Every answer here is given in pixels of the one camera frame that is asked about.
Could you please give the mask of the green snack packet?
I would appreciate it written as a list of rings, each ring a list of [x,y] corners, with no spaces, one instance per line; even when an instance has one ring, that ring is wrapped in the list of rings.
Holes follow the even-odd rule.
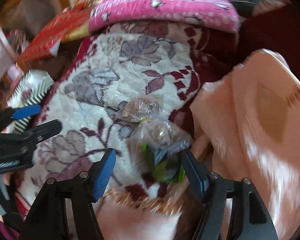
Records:
[[[178,154],[169,155],[166,148],[153,148],[149,144],[141,145],[147,170],[159,183],[175,184],[183,182],[185,170]]]

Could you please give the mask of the clear bag of brown nuts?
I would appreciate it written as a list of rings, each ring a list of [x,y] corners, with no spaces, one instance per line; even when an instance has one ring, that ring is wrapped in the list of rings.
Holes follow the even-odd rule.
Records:
[[[164,118],[163,99],[162,96],[140,95],[116,113],[118,119],[136,124],[128,138],[130,151],[154,166],[192,144],[189,133]]]

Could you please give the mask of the green striped white tray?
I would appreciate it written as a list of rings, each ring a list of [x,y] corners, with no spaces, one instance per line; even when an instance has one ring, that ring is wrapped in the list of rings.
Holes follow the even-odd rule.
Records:
[[[13,94],[7,101],[7,106],[21,108],[40,104],[53,83],[54,80],[48,72],[31,69],[19,81]]]

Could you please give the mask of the red patterned tablecloth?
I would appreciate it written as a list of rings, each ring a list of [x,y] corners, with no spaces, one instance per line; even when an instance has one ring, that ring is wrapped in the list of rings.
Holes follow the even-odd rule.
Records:
[[[20,59],[30,62],[57,56],[61,43],[88,37],[91,8],[69,10],[58,14],[32,40],[20,55]]]

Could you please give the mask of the floral plush blanket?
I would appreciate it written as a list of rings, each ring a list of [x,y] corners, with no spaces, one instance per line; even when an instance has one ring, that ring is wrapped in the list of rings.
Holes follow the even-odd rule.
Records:
[[[162,96],[162,118],[193,133],[189,106],[203,83],[230,70],[226,59],[236,43],[235,33],[166,21],[121,22],[85,38],[34,120],[58,119],[63,128],[38,145],[34,166],[19,179],[17,199],[28,209],[47,178],[73,178],[107,148],[117,155],[110,188],[136,199],[164,196],[165,184],[133,166],[127,139],[135,125],[116,113],[134,97]]]

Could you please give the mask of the pink penguin pillow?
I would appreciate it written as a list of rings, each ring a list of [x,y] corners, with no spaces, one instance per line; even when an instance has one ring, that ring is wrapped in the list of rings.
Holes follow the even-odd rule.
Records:
[[[89,31],[133,20],[167,20],[236,33],[239,15],[229,0],[103,0],[90,13]]]

